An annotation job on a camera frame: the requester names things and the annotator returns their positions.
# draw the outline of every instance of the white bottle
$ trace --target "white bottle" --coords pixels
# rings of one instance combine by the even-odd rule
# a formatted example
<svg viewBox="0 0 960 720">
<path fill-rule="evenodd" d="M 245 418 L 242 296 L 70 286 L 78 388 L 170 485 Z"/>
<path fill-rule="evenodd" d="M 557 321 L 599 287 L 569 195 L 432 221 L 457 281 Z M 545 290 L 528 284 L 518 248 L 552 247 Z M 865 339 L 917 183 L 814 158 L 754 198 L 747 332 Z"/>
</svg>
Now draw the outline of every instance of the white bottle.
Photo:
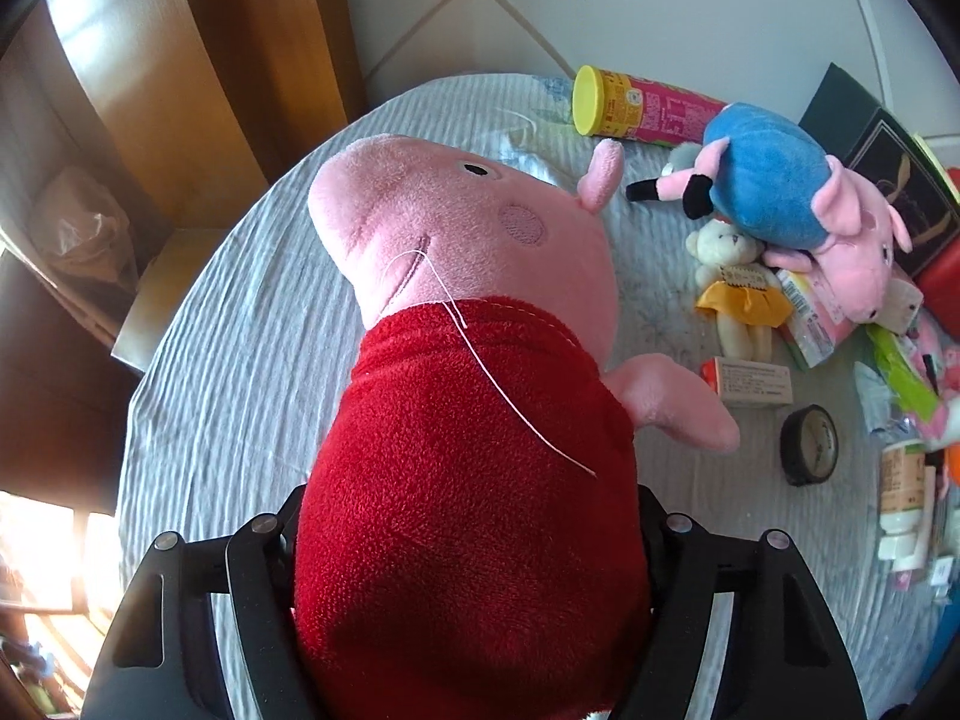
<svg viewBox="0 0 960 720">
<path fill-rule="evenodd" d="M 880 538 L 877 557 L 908 557 L 917 547 L 923 519 L 923 476 L 926 450 L 918 440 L 894 443 L 880 457 Z"/>
<path fill-rule="evenodd" d="M 930 548 L 933 530 L 933 507 L 937 490 L 937 469 L 927 466 L 923 476 L 923 519 L 917 531 L 917 545 L 910 555 L 894 560 L 893 571 L 916 571 L 926 565 L 926 553 Z"/>
</svg>

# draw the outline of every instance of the red plush dress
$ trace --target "red plush dress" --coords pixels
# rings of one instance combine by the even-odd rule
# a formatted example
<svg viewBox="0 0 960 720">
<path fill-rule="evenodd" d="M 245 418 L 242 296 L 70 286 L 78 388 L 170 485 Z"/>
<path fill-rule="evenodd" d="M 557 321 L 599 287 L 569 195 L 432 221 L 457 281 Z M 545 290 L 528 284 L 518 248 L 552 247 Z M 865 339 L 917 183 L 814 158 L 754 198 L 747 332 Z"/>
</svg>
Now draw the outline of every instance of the red plush dress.
<svg viewBox="0 0 960 720">
<path fill-rule="evenodd" d="M 296 632 L 335 720 L 580 720 L 649 625 L 625 410 L 555 317 L 440 304 L 366 334 L 310 475 Z"/>
</svg>

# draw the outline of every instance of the screw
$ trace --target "screw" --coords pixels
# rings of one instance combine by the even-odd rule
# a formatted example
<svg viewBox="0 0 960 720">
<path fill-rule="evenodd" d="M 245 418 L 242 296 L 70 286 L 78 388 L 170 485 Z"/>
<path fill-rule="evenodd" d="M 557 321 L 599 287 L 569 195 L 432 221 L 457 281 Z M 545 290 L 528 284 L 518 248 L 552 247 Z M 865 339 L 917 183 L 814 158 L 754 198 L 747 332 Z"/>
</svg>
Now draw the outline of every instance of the screw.
<svg viewBox="0 0 960 720">
<path fill-rule="evenodd" d="M 175 547 L 178 541 L 179 536 L 177 536 L 176 533 L 173 531 L 166 531 L 154 539 L 154 546 L 160 550 L 160 552 L 166 552 L 168 549 Z"/>
<path fill-rule="evenodd" d="M 790 546 L 790 536 L 784 531 L 771 531 L 767 533 L 767 543 L 774 549 L 786 549 Z"/>
<path fill-rule="evenodd" d="M 666 518 L 666 526 L 674 533 L 689 533 L 693 530 L 693 523 L 686 514 L 670 514 Z"/>
<path fill-rule="evenodd" d="M 259 517 L 253 517 L 250 529 L 253 533 L 272 533 L 276 526 L 276 517 L 272 514 L 261 514 Z"/>
</svg>

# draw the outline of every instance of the green plastic item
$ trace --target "green plastic item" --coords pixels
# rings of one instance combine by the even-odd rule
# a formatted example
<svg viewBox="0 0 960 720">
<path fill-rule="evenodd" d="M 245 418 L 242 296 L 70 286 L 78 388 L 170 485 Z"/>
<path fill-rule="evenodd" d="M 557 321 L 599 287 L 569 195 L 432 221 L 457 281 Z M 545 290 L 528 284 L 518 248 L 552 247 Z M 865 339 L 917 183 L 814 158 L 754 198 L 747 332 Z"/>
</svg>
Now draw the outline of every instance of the green plastic item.
<svg viewBox="0 0 960 720">
<path fill-rule="evenodd" d="M 874 345 L 877 369 L 894 392 L 896 402 L 906 412 L 913 412 L 924 422 L 930 422 L 940 405 L 936 392 L 904 360 L 893 333 L 878 324 L 870 324 L 867 325 L 867 335 Z"/>
</svg>

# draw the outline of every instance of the yellow skirt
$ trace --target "yellow skirt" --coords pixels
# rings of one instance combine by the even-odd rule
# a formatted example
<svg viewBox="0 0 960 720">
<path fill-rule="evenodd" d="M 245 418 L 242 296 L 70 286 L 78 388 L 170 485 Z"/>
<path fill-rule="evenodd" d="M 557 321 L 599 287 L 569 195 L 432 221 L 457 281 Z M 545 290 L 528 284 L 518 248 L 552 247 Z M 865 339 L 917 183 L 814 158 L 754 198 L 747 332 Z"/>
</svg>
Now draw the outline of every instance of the yellow skirt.
<svg viewBox="0 0 960 720">
<path fill-rule="evenodd" d="M 793 314 L 793 304 L 780 290 L 732 287 L 725 281 L 707 287 L 697 300 L 697 308 L 726 314 L 743 324 L 767 327 L 780 327 Z"/>
</svg>

